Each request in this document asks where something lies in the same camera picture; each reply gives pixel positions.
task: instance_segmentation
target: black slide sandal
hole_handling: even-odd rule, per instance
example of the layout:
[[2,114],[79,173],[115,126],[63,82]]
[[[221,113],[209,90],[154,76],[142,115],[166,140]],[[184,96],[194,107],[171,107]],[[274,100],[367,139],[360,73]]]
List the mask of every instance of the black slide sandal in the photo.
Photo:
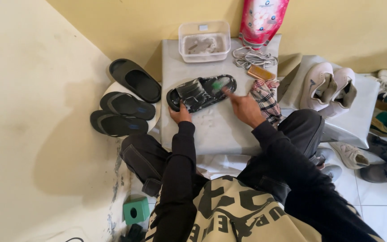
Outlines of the black slide sandal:
[[152,104],[140,101],[129,93],[107,93],[101,98],[99,105],[107,112],[144,120],[150,120],[156,114],[156,109]]
[[148,103],[161,100],[161,86],[141,66],[128,59],[117,59],[110,64],[111,76]]
[[149,130],[146,120],[125,117],[104,110],[94,111],[90,114],[90,123],[96,131],[111,137],[146,134]]
[[223,101],[227,96],[221,91],[222,85],[217,85],[219,89],[215,88],[215,82],[226,83],[229,91],[234,92],[237,89],[237,82],[234,77],[230,75],[218,75],[211,78],[197,78],[188,81],[174,89],[171,89],[167,95],[168,106],[176,111],[180,111],[180,99],[190,113],[197,112],[215,103]]

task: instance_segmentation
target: jeans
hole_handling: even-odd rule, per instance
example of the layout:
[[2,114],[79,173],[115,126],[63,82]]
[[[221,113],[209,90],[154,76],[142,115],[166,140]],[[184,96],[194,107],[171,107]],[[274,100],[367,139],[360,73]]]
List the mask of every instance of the jeans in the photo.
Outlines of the jeans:
[[[311,162],[317,164],[315,157],[317,146],[323,133],[324,119],[312,109],[302,109],[290,114],[278,126]],[[161,179],[170,152],[148,134],[130,135],[122,142],[121,157],[128,169],[143,183],[143,192],[157,196],[161,187]],[[267,162],[265,152],[252,157],[237,179],[255,190],[270,193],[274,198],[285,203],[290,191],[285,181],[273,172]],[[209,179],[194,174],[192,177],[193,195],[196,197]]]

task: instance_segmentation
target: black sleeve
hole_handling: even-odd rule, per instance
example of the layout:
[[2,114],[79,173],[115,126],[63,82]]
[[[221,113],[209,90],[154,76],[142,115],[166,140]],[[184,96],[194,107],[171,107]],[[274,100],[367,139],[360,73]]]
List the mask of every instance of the black sleeve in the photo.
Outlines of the black sleeve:
[[153,241],[186,241],[195,221],[196,207],[192,193],[195,174],[195,126],[188,121],[178,124],[178,134],[172,139],[172,154],[162,177],[159,204],[153,222],[157,230]]
[[371,241],[380,238],[335,190],[331,179],[316,169],[290,140],[265,121],[252,131],[291,188],[285,211],[311,225],[323,241]]

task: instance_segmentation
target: plaid cloth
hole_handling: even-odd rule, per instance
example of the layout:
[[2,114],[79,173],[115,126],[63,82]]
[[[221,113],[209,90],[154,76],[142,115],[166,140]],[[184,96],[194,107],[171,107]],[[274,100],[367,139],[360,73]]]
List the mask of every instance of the plaid cloth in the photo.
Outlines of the plaid cloth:
[[261,108],[261,114],[275,128],[282,120],[282,112],[277,101],[274,99],[274,90],[279,83],[273,80],[257,79],[250,89],[250,94]]

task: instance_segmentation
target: hand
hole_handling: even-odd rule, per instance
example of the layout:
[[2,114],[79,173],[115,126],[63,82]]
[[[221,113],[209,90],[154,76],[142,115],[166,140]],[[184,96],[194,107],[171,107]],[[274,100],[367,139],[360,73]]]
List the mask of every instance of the hand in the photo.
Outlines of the hand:
[[223,91],[225,92],[225,95],[231,99],[235,116],[237,116],[237,118],[243,123],[254,129],[266,120],[262,117],[261,109],[253,97],[237,96],[230,92],[227,88],[224,88]]
[[169,110],[169,115],[175,121],[176,124],[179,124],[182,121],[188,121],[192,123],[192,116],[187,111],[186,106],[183,104],[181,100],[180,100],[180,112],[176,112],[172,110],[170,107],[168,107],[168,110]]

